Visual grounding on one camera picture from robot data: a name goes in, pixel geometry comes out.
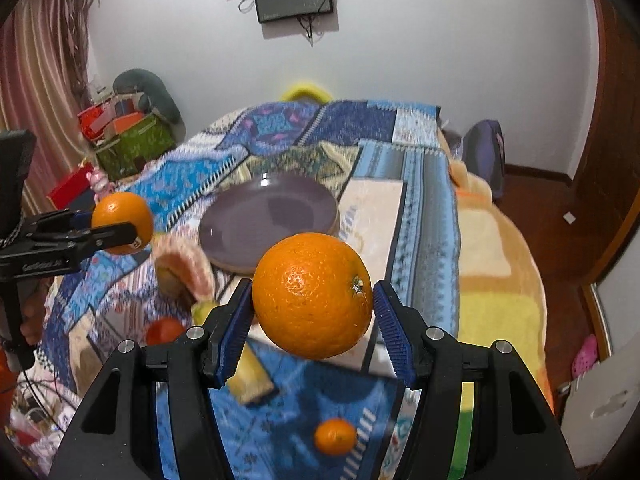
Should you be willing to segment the person left hand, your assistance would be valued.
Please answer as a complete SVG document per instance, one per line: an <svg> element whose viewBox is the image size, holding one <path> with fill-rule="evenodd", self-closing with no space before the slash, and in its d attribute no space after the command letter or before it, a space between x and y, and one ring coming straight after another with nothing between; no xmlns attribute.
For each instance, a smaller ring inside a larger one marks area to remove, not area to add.
<svg viewBox="0 0 640 480"><path fill-rule="evenodd" d="M43 320L46 316L46 299L52 283L48 278L39 281L35 290L22 302L21 333L31 346L35 346L41 340Z"/></svg>

